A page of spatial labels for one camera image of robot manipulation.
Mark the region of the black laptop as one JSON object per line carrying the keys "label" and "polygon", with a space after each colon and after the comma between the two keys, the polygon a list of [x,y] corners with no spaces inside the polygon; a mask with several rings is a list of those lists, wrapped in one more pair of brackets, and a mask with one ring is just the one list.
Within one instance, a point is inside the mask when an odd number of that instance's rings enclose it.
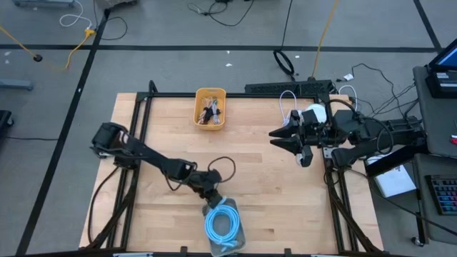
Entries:
{"label": "black laptop", "polygon": [[457,39],[443,49],[427,69],[426,85],[432,97],[457,99]]}

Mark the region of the clear plastic bag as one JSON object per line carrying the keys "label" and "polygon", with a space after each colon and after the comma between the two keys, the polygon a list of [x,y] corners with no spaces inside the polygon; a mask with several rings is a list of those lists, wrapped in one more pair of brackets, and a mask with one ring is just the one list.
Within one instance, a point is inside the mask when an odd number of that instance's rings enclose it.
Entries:
{"label": "clear plastic bag", "polygon": [[226,201],[216,208],[204,206],[202,214],[204,231],[213,257],[235,254],[246,247],[241,216],[233,198],[226,197]]}

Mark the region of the grey side desk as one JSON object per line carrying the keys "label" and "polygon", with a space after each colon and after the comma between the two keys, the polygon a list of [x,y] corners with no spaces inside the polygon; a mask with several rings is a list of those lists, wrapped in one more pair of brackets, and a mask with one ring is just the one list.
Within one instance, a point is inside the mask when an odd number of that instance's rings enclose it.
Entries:
{"label": "grey side desk", "polygon": [[421,215],[427,219],[426,235],[443,243],[457,245],[457,216],[441,216],[426,183],[427,175],[457,175],[457,159],[416,154],[413,170],[421,202]]}

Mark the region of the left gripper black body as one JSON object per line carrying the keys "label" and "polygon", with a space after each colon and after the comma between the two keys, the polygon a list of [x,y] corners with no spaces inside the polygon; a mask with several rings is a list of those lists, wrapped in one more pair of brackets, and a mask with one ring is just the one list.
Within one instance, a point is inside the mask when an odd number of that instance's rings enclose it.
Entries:
{"label": "left gripper black body", "polygon": [[220,173],[213,169],[210,171],[197,171],[194,174],[194,192],[206,201],[221,201],[222,196],[217,191],[216,185],[222,180]]}

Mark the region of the grey cart top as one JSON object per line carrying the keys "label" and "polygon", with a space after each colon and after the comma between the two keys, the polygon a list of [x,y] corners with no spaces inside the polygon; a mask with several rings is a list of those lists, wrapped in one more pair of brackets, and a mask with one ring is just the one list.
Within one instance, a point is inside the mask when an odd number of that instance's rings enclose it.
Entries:
{"label": "grey cart top", "polygon": [[413,68],[428,150],[433,155],[457,158],[457,144],[451,143],[451,136],[457,136],[457,99],[432,97],[426,84],[427,77],[426,67]]}

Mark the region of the white flat box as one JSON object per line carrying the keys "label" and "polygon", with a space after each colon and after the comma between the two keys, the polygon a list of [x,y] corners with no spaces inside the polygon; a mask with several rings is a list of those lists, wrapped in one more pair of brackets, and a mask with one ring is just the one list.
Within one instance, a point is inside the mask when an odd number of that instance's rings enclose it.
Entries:
{"label": "white flat box", "polygon": [[374,181],[377,189],[384,198],[397,196],[417,189],[403,164],[380,175],[372,176],[371,180]]}

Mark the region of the backlit black keyboard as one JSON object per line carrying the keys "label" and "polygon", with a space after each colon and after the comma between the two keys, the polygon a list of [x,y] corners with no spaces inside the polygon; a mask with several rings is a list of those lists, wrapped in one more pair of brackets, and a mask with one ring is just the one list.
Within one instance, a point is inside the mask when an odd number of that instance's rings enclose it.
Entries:
{"label": "backlit black keyboard", "polygon": [[457,175],[427,175],[425,179],[437,212],[457,216]]}

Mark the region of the black aluminium table frame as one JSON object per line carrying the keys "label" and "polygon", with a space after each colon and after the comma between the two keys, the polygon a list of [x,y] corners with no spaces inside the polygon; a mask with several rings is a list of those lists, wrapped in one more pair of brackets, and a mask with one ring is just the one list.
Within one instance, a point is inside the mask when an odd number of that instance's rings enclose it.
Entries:
{"label": "black aluminium table frame", "polygon": [[[119,93],[111,120],[133,129],[136,136],[169,158],[194,161],[198,168],[215,168],[224,178],[222,195],[233,198],[246,236],[244,253],[335,254],[361,249],[347,225],[335,225],[321,150],[300,167],[294,156],[270,144],[268,133],[281,123],[281,112],[310,104],[308,99],[235,98],[226,100],[221,130],[204,131],[194,123],[194,96],[147,99]],[[131,183],[136,194],[120,217],[105,247],[156,254],[185,248],[207,256],[204,200],[190,188],[165,181],[160,170],[142,163],[137,171],[119,171],[111,158],[101,161],[94,194],[94,211],[86,218],[80,244],[87,246],[106,225],[116,202]]]}

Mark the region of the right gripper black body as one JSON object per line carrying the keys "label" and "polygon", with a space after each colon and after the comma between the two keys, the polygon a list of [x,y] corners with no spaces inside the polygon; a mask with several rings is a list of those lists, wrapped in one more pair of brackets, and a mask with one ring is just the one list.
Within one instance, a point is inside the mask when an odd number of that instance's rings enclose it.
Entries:
{"label": "right gripper black body", "polygon": [[313,111],[293,110],[291,119],[299,121],[298,131],[292,137],[299,138],[303,148],[296,156],[297,163],[302,167],[311,165],[313,152],[311,146],[319,146],[322,144],[320,137],[324,134],[324,124],[319,123]]}

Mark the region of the white round object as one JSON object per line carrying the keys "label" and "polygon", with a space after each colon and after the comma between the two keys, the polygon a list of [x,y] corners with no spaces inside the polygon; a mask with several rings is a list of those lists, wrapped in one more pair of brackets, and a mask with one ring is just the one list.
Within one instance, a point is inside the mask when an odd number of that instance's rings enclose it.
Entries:
{"label": "white round object", "polygon": [[326,109],[320,104],[311,104],[306,111],[313,111],[319,123],[325,123],[327,120]]}

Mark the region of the yellow plastic basket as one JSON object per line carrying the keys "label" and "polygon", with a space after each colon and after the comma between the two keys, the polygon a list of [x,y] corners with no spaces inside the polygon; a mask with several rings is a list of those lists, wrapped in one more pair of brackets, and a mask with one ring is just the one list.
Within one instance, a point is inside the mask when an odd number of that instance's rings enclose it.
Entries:
{"label": "yellow plastic basket", "polygon": [[200,88],[196,92],[194,123],[204,131],[221,130],[225,123],[226,91],[222,88]]}

